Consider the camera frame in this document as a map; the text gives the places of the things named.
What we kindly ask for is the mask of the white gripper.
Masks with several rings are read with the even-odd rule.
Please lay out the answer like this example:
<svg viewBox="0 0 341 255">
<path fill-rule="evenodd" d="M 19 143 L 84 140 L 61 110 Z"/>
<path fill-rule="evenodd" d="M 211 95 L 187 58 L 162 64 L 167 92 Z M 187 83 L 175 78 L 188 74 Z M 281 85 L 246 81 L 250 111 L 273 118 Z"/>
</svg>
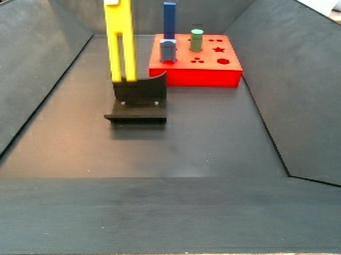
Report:
<svg viewBox="0 0 341 255">
<path fill-rule="evenodd" d="M 106 5 L 119 5 L 120 0 L 104 0 Z"/>
</svg>

